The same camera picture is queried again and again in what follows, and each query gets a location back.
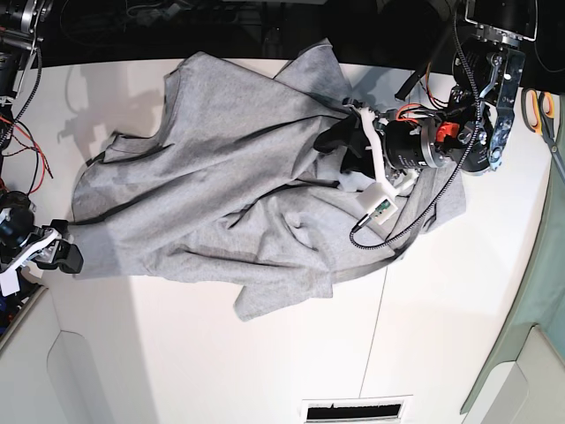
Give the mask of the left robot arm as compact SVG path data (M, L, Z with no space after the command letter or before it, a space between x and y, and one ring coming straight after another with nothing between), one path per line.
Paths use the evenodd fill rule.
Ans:
M396 171L459 164L480 174L497 170L515 120L515 102L525 65L523 41L537 38L539 8L535 1L460 1L442 38L454 42L455 85L445 102L428 95L428 105L408 103L376 113L369 120L376 132L371 147L361 125L362 103L345 100L350 114L314 142L329 154L344 147L343 167L374 176L373 157Z

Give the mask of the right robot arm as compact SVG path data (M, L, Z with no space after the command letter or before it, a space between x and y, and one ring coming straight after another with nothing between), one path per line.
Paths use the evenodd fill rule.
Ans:
M40 26L49 16L51 1L1 2L1 157L15 132L30 140L23 150L34 152L34 176L50 173L45 155L31 133L21 124L39 88L42 75ZM1 184L1 275L21 269L28 262L43 270L58 269L77 275L83 268L79 248L70 241L68 223L54 220L35 224L30 195L41 185L33 182L25 191L11 191Z

